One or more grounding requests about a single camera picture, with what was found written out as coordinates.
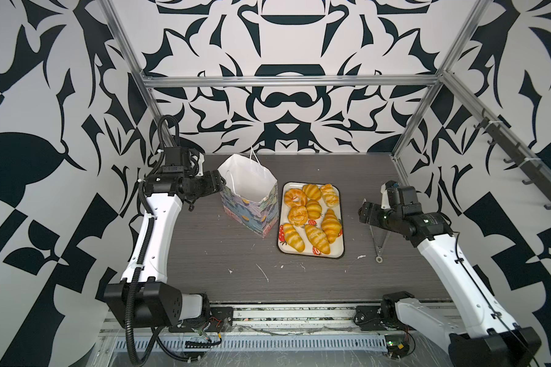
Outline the white floral paper bag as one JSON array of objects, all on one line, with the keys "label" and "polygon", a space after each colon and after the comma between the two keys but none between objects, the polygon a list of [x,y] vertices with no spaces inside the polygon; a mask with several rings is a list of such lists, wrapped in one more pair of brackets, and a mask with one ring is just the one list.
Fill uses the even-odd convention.
[{"label": "white floral paper bag", "polygon": [[254,150],[233,154],[218,171],[226,180],[220,193],[225,213],[262,238],[279,215],[278,181]]}]

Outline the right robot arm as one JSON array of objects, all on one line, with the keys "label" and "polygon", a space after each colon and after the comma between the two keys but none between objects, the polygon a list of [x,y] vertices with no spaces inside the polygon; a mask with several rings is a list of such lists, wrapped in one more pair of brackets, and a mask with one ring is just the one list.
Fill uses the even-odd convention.
[{"label": "right robot arm", "polygon": [[538,365],[542,342],[537,332],[521,327],[489,292],[443,215],[423,212],[412,186],[390,180],[380,192],[381,203],[364,202],[359,220],[411,242],[439,277],[462,324],[454,324],[406,291],[384,295],[376,315],[359,310],[355,324],[413,328],[444,350],[454,366]]}]

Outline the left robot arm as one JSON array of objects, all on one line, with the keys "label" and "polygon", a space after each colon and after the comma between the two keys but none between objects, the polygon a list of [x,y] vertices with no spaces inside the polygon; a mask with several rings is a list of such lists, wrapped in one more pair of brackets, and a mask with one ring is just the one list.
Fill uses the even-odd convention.
[{"label": "left robot arm", "polygon": [[203,317],[202,294],[189,295],[168,284],[168,254],[182,209],[223,190],[219,171],[204,171],[204,156],[194,148],[164,148],[162,164],[138,183],[145,214],[129,264],[103,299],[125,330],[176,327]]}]

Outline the round bread middle left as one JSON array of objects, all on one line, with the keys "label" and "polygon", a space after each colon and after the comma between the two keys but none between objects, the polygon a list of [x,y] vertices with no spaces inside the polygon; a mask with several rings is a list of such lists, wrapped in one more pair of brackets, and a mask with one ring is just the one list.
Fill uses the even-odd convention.
[{"label": "round bread middle left", "polygon": [[309,220],[309,213],[305,206],[293,206],[288,214],[289,223],[293,226],[304,226]]}]

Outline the white strawberry tray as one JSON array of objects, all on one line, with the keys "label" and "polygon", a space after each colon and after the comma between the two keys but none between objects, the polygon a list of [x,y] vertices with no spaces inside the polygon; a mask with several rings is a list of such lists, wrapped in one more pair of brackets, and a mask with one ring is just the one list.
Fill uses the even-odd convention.
[{"label": "white strawberry tray", "polygon": [[334,208],[329,208],[329,207],[326,206],[326,204],[324,203],[324,200],[321,198],[320,200],[318,200],[318,202],[321,204],[321,207],[322,207],[321,217],[318,220],[310,220],[309,219],[307,221],[307,223],[305,224],[305,225],[317,226],[319,229],[321,229],[321,222],[323,220],[323,216],[325,215],[326,211],[328,209],[333,209],[333,211],[335,211],[336,216],[338,217],[339,221],[341,222],[342,231],[341,231],[339,237],[336,239],[336,241],[334,243],[330,244],[331,253],[329,255],[322,254],[318,251],[318,249],[316,249],[309,242],[309,240],[306,236],[306,233],[305,233],[305,225],[302,226],[302,227],[294,226],[296,231],[302,237],[302,239],[305,243],[304,252],[297,252],[291,246],[288,246],[286,244],[285,240],[284,240],[283,224],[284,223],[289,223],[288,214],[289,214],[289,211],[291,209],[290,207],[288,207],[284,204],[284,194],[285,194],[286,191],[288,191],[292,188],[298,188],[298,189],[302,190],[302,187],[305,184],[308,184],[308,183],[289,182],[289,183],[286,183],[283,187],[283,198],[282,198],[282,206],[281,206],[280,218],[279,218],[277,246],[278,246],[279,250],[282,253],[287,254],[287,255],[305,255],[305,256],[315,256],[315,257],[321,257],[321,258],[332,258],[332,259],[341,258],[344,255],[344,251],[345,251],[345,248],[344,248],[344,227],[343,227],[343,224],[342,224],[342,210],[341,210],[341,193],[340,193],[339,189],[336,188],[336,186],[334,186],[333,184],[332,185],[336,189],[336,191],[338,193],[338,196],[339,196],[339,199],[340,199],[339,205],[334,207]]}]

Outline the small croissant middle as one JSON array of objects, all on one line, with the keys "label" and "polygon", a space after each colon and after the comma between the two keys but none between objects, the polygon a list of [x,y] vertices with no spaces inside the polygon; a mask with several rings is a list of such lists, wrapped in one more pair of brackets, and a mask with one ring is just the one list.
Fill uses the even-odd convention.
[{"label": "small croissant middle", "polygon": [[317,200],[309,200],[306,203],[306,209],[310,220],[318,220],[322,215],[321,204]]}]

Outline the small circuit board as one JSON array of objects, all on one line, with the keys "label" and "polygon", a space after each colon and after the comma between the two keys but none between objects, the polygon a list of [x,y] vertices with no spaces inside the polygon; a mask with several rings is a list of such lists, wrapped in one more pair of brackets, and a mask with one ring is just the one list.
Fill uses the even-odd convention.
[{"label": "small circuit board", "polygon": [[385,342],[385,356],[392,360],[404,359],[416,350],[416,341],[410,336],[386,335]]}]

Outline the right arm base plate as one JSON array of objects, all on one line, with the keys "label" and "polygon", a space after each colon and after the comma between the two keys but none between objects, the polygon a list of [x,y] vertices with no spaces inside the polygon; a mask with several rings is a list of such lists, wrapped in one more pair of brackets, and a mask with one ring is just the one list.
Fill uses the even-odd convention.
[{"label": "right arm base plate", "polygon": [[387,318],[383,317],[380,307],[357,306],[355,308],[353,322],[361,331],[380,331],[395,329],[394,325],[391,324],[391,322]]}]

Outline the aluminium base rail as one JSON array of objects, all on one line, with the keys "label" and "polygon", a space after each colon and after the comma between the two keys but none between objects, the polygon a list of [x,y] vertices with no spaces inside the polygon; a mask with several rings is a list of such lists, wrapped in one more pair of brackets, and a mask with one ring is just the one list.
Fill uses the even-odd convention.
[{"label": "aluminium base rail", "polygon": [[[442,315],[450,322],[463,325],[462,317],[452,302],[423,302],[424,306]],[[341,304],[218,304],[217,307],[230,307],[233,315],[227,317],[227,325],[235,330],[265,330],[268,333],[292,330],[350,330],[357,327],[353,322],[357,307],[379,307],[378,303]],[[109,312],[100,332],[122,330],[117,320]]]}]

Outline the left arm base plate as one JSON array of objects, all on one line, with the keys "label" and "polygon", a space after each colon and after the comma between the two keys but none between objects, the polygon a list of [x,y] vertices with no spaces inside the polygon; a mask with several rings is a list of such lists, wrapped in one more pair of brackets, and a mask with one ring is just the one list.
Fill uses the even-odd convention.
[{"label": "left arm base plate", "polygon": [[202,315],[194,319],[186,319],[175,327],[170,327],[170,333],[211,332],[219,333],[227,331],[232,326],[234,309],[232,307],[214,307],[204,310]]}]

